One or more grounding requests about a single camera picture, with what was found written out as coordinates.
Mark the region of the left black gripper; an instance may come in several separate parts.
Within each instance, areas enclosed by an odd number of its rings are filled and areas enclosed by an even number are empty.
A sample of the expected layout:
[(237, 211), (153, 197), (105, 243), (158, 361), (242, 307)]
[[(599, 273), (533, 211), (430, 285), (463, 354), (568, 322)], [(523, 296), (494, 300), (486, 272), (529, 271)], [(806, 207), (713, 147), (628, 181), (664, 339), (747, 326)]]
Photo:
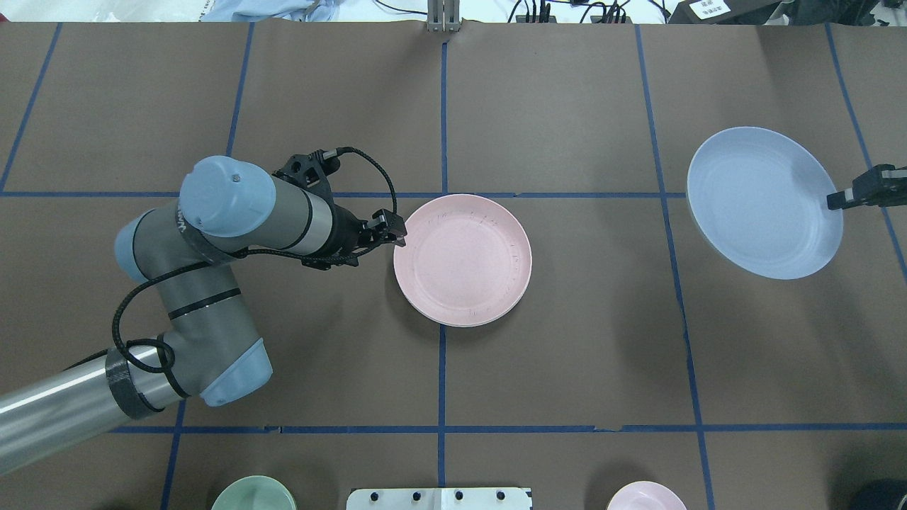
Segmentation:
[(279, 251), (298, 255), (302, 265), (327, 271), (334, 266), (359, 265), (357, 249), (373, 242), (405, 247), (405, 220), (392, 210), (377, 210), (371, 219), (371, 236), (366, 235), (367, 222), (334, 202), (327, 177), (340, 169), (340, 156), (347, 149), (317, 149), (311, 154), (295, 154), (273, 177), (301, 190), (307, 217), (302, 232)]

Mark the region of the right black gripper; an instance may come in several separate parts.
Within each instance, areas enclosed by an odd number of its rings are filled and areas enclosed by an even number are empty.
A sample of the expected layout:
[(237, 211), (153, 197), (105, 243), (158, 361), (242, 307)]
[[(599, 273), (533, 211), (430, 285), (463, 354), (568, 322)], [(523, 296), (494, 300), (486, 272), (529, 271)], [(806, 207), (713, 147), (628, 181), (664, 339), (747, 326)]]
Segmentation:
[(846, 210), (856, 205), (894, 207), (906, 205), (906, 167), (875, 165), (852, 182), (852, 190), (827, 195), (827, 209)]

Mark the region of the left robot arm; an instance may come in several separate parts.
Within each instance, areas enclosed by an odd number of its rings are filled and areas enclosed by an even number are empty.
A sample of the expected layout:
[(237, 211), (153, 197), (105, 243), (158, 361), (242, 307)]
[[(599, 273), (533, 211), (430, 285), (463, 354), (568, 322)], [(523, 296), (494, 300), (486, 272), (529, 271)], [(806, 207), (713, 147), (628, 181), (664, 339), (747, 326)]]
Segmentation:
[[(328, 177), (346, 154), (381, 174), (389, 208), (360, 219), (336, 204)], [(201, 159), (176, 199), (117, 234), (117, 262), (136, 287), (111, 317), (110, 348), (2, 397), (3, 474), (190, 397), (219, 407), (265, 385), (273, 368), (235, 262), (354, 267), (405, 236), (394, 184), (362, 149), (295, 154), (273, 172), (226, 155)]]

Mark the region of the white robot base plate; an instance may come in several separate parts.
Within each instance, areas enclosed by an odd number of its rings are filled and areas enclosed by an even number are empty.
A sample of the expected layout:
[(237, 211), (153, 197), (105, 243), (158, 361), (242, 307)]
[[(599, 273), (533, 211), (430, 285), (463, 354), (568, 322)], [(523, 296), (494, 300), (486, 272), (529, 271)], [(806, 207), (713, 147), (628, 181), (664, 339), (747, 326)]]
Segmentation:
[(347, 509), (532, 509), (531, 490), (521, 487), (419, 487), (356, 489)]

